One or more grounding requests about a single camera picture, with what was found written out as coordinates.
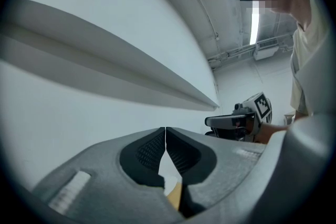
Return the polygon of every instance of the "ceiling light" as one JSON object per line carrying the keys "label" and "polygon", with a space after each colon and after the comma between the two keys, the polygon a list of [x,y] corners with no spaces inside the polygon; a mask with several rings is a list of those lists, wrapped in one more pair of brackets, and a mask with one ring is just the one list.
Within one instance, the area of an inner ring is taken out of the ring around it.
{"label": "ceiling light", "polygon": [[250,45],[253,45],[257,42],[258,28],[259,28],[259,6],[258,2],[253,3],[252,8],[252,19],[251,19],[251,38]]}

